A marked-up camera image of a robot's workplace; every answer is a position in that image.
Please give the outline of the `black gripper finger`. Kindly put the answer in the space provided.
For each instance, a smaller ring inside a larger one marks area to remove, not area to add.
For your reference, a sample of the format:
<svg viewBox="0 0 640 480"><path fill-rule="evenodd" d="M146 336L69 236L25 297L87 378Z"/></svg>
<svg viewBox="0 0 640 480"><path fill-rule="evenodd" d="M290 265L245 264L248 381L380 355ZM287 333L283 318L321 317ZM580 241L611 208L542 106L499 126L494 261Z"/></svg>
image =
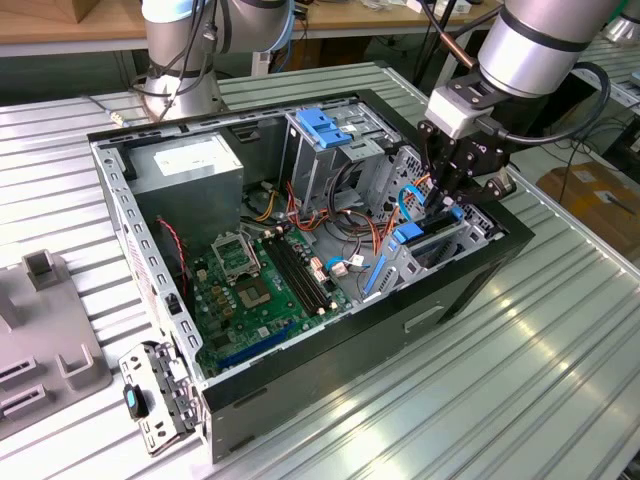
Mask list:
<svg viewBox="0 0 640 480"><path fill-rule="evenodd" d="M445 208L452 205L484 205L501 200L515 192L515 182L511 178L500 180L490 178L484 185L474 183L470 186L459 187L453 193L444 196L442 203Z"/></svg>
<svg viewBox="0 0 640 480"><path fill-rule="evenodd" d="M437 214L441 210L440 187L445 172L445 154L448 139L440 129L428 120L418 123L418 133L421 140L421 163L424 171L430 175L432 186L426 198L425 213Z"/></svg>

